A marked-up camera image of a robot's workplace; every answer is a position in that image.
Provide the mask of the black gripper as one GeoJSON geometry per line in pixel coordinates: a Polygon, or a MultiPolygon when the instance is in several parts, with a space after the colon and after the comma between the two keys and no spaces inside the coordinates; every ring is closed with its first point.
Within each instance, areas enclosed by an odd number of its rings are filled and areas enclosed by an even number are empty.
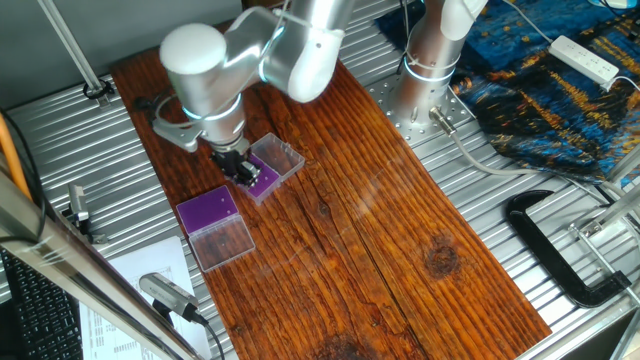
{"type": "Polygon", "coordinates": [[[249,152],[213,151],[211,160],[216,163],[224,175],[232,175],[230,180],[238,186],[252,187],[261,173],[261,168],[249,161],[249,152]]]}

